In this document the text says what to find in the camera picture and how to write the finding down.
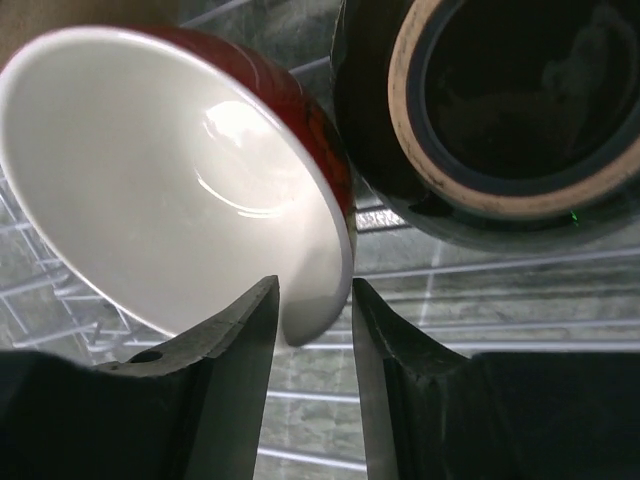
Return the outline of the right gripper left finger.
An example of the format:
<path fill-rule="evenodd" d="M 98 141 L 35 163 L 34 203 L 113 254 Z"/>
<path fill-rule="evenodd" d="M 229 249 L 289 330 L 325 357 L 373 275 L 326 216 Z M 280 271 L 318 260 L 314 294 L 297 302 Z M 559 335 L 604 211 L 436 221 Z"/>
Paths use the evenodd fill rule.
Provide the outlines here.
<path fill-rule="evenodd" d="M 250 479 L 279 316 L 276 277 L 130 360 L 1 355 L 5 479 Z"/>

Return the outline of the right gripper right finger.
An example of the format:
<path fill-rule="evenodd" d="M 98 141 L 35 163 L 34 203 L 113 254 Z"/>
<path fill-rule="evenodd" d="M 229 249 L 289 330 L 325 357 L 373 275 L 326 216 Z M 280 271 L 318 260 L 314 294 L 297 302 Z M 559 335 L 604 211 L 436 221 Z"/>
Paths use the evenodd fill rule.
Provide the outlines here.
<path fill-rule="evenodd" d="M 372 479 L 635 479 L 635 353 L 464 357 L 365 280 L 352 333 Z"/>

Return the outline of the red floral bowl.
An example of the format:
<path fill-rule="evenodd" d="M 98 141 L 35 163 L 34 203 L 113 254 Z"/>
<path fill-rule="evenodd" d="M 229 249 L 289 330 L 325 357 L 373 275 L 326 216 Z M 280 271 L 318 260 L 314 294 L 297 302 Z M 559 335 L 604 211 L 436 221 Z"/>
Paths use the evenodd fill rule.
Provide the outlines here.
<path fill-rule="evenodd" d="M 1 72 L 1 168 L 54 254 L 164 334 L 266 276 L 281 347 L 346 303 L 347 156 L 317 101 L 251 49 L 177 27 L 40 35 Z"/>

